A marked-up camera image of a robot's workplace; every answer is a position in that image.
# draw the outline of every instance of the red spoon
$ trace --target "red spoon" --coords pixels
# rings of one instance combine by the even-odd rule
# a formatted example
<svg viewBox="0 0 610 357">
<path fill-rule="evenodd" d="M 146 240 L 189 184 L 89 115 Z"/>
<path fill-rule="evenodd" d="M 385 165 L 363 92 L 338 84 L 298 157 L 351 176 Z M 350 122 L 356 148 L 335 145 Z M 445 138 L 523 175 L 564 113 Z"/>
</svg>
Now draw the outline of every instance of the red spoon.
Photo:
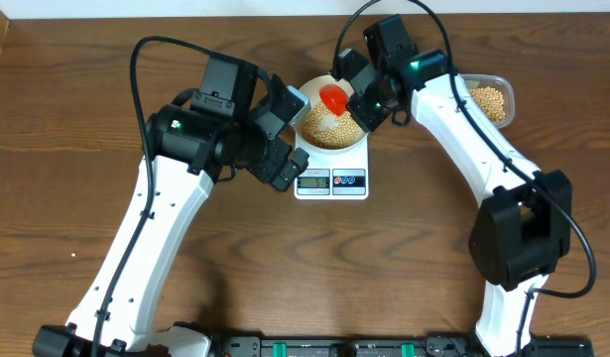
<svg viewBox="0 0 610 357">
<path fill-rule="evenodd" d="M 346 111 L 348 95 L 335 84 L 325 85 L 319 92 L 322 103 L 331 113 L 340 116 Z"/>
</svg>

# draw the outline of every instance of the green clip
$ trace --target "green clip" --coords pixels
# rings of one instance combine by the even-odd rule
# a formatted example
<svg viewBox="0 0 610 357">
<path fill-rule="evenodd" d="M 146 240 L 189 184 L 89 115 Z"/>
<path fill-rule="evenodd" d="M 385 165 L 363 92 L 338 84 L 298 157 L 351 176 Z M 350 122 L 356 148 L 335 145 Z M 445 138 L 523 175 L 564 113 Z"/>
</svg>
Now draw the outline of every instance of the green clip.
<svg viewBox="0 0 610 357">
<path fill-rule="evenodd" d="M 415 357 L 415 345 L 410 343 L 403 344 L 402 357 Z"/>
<path fill-rule="evenodd" d="M 274 343 L 274 357 L 287 357 L 287 344 Z"/>
</svg>

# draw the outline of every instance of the bowl of grains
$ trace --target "bowl of grains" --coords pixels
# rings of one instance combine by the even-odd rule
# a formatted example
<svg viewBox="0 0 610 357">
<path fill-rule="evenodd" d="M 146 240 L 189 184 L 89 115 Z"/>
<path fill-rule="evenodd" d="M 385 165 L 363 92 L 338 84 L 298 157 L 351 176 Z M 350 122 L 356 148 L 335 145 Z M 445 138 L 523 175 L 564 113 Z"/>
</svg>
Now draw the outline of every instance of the bowl of grains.
<svg viewBox="0 0 610 357">
<path fill-rule="evenodd" d="M 362 140 L 366 140 L 366 133 L 355 123 L 348 110 L 336 115 L 322 102 L 320 90 L 329 86 L 339 87 L 347 98 L 353 94 L 353 88 L 346 80 L 335 81 L 330 75 L 314 78 L 300 88 L 300 92 L 308 97 L 311 104 L 311 111 L 306 118 L 294 123 L 296 135 L 308 144 L 305 151 L 341 154 L 351 151 Z"/>
<path fill-rule="evenodd" d="M 496 75 L 462 74 L 472 99 L 497 128 L 508 126 L 516 114 L 510 83 Z"/>
</svg>

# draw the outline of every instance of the chickpeas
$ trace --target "chickpeas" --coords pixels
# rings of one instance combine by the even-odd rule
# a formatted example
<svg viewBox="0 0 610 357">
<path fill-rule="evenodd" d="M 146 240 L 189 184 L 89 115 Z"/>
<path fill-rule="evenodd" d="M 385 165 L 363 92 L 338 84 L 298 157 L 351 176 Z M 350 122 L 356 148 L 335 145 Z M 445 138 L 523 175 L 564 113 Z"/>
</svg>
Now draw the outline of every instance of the chickpeas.
<svg viewBox="0 0 610 357">
<path fill-rule="evenodd" d="M 476 104 L 483 109 L 485 115 L 493 122 L 501 122 L 507 119 L 507 114 L 503 109 L 505 99 L 503 93 L 492 87 L 470 89 L 470 94 Z"/>
<path fill-rule="evenodd" d="M 351 113 L 345 111 L 341 116 L 336 116 L 320 101 L 306 116 L 301 134 L 319 148 L 344 149 L 355 143 L 360 131 Z"/>
</svg>

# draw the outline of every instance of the table surface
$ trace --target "table surface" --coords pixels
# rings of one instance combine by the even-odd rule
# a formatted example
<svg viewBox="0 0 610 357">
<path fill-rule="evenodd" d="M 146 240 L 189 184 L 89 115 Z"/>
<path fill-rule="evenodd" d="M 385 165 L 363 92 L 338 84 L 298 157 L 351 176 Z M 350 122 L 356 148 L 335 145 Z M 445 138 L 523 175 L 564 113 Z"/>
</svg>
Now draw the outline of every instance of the table surface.
<svg viewBox="0 0 610 357">
<path fill-rule="evenodd" d="M 358 19 L 345 46 L 365 52 Z M 345 17 L 16 21 L 0 61 L 0 356 L 29 355 L 92 283 L 128 206 L 142 155 L 128 81 L 134 44 L 166 35 L 249 60 L 299 86 L 330 69 Z M 420 49 L 442 45 L 406 16 Z M 507 78 L 517 116 L 503 134 L 544 171 L 562 169 L 598 259 L 578 300 L 542 297 L 533 332 L 588 335 L 610 356 L 610 14 L 443 16 L 464 73 Z M 197 86 L 206 57 L 148 45 L 145 113 Z M 371 195 L 303 202 L 249 174 L 219 184 L 190 225 L 156 328 L 198 321 L 267 335 L 469 331 L 483 279 L 467 250 L 476 205 L 418 125 L 370 139 Z M 548 287 L 573 291 L 573 238 Z"/>
</svg>

